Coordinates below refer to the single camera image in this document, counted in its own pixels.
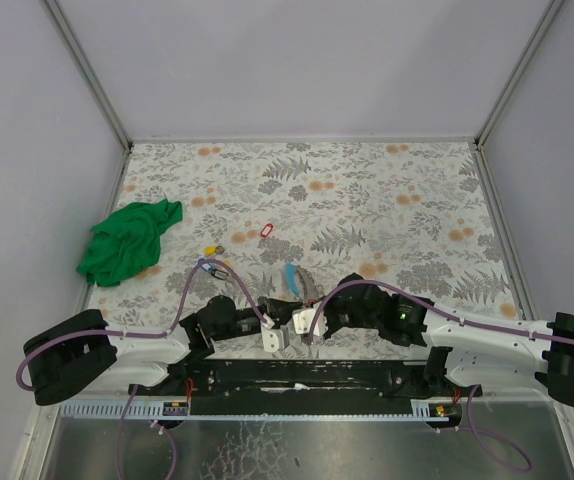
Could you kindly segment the red outlined key tag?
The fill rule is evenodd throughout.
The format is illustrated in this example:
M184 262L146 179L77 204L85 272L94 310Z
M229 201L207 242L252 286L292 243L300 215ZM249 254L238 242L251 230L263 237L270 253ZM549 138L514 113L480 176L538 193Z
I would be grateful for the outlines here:
M267 223L259 232L261 238L267 238L273 231L274 226L271 223Z

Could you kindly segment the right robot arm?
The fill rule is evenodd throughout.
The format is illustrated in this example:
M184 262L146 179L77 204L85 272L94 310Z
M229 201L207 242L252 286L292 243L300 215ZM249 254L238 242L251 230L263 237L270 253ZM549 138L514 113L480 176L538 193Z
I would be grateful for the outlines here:
M440 375L459 387L541 390L574 408L574 315L551 321L461 313L358 274L345 277L322 301L325 335L372 329L398 346L438 354Z

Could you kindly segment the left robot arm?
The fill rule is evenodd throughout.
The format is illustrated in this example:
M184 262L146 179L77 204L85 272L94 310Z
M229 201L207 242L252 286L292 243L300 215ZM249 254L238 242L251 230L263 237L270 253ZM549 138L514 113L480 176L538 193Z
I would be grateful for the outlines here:
M85 390L120 391L132 385L165 395L183 384L189 366L216 351L217 343L262 335L271 350L288 343L286 325L300 302L261 297L239 309L216 296L165 331L113 328L88 309L34 336L23 346L18 386L39 406L55 405Z

